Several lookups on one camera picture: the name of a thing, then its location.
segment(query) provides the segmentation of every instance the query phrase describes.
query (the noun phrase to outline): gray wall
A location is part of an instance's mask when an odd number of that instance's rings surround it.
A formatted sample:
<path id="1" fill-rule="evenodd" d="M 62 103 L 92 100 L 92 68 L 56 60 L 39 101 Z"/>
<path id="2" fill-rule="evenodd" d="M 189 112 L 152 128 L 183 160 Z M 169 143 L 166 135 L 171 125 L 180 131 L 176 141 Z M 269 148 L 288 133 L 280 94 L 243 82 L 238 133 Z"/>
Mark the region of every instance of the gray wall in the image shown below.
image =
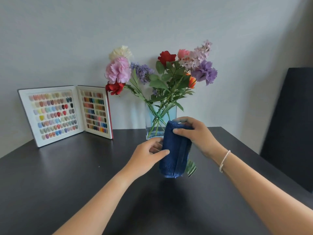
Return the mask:
<path id="1" fill-rule="evenodd" d="M 0 0 L 0 156 L 32 139 L 17 89 L 104 86 L 115 47 L 154 66 L 161 51 L 206 39 L 218 78 L 198 83 L 178 116 L 222 126 L 259 152 L 288 67 L 313 64 L 312 13 L 312 0 Z M 129 92 L 110 103 L 114 129 L 145 127 Z"/>

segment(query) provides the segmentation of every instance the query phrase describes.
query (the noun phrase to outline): vase with flowers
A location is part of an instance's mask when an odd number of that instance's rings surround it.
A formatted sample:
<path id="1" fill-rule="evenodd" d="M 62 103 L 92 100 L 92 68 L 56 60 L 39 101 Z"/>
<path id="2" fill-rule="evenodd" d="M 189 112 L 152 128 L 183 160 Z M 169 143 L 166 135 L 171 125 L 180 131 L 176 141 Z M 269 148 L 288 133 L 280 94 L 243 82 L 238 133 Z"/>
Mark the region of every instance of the vase with flowers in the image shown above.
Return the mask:
<path id="1" fill-rule="evenodd" d="M 146 64 L 131 63 L 127 46 L 113 50 L 106 67 L 106 90 L 118 95 L 126 88 L 146 104 L 146 138 L 162 136 L 166 123 L 176 118 L 176 109 L 184 110 L 179 99 L 193 95 L 196 82 L 213 83 L 217 70 L 207 58 L 211 43 L 207 40 L 193 51 L 180 49 L 177 55 L 161 52 L 155 71 Z M 149 84 L 152 94 L 144 96 L 141 85 Z"/>

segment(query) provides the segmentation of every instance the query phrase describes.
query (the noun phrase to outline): hand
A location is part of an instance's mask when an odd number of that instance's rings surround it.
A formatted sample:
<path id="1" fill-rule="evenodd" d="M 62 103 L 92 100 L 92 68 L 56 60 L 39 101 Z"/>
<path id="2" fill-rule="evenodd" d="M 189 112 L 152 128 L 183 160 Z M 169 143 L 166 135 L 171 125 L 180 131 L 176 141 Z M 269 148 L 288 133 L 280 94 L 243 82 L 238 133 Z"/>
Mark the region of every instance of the hand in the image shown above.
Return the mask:
<path id="1" fill-rule="evenodd" d="M 189 138 L 205 156 L 213 157 L 217 152 L 225 151 L 225 148 L 214 138 L 203 122 L 191 117 L 180 117 L 173 121 L 194 128 L 194 130 L 178 128 L 174 129 L 173 133 Z"/>
<path id="2" fill-rule="evenodd" d="M 139 144 L 131 159 L 123 170 L 126 170 L 133 180 L 146 174 L 155 163 L 170 153 L 169 150 L 162 150 L 163 138 L 151 138 L 142 144 Z"/>

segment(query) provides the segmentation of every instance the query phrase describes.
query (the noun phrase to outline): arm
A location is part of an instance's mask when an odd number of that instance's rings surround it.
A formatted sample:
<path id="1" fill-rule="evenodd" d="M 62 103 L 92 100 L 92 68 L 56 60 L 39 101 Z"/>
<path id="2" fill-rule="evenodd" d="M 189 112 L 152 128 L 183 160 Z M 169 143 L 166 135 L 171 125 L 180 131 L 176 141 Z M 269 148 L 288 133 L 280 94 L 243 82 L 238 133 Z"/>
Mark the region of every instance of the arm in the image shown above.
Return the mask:
<path id="1" fill-rule="evenodd" d="M 101 235 L 131 183 L 169 154 L 169 150 L 159 151 L 161 140 L 152 138 L 138 145 L 127 165 L 53 235 Z"/>
<path id="2" fill-rule="evenodd" d="M 188 124 L 194 130 L 174 129 L 173 132 L 190 138 L 205 156 L 220 166 L 228 150 L 217 142 L 208 128 L 190 117 L 176 121 Z M 223 172 L 273 234 L 313 234 L 313 210 L 282 191 L 236 155 L 230 153 L 227 156 Z"/>

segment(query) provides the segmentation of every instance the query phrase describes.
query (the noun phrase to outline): blue towel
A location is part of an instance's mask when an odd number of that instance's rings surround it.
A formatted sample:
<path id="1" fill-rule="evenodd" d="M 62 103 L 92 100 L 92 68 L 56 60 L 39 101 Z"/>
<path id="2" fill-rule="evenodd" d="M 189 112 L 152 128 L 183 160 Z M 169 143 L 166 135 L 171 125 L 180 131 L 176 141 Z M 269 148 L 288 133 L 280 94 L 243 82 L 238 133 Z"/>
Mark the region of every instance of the blue towel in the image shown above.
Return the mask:
<path id="1" fill-rule="evenodd" d="M 191 140 L 173 133 L 175 128 L 193 129 L 190 126 L 167 122 L 162 150 L 168 149 L 170 153 L 160 160 L 160 172 L 168 178 L 181 176 L 186 169 L 188 154 L 191 148 Z"/>

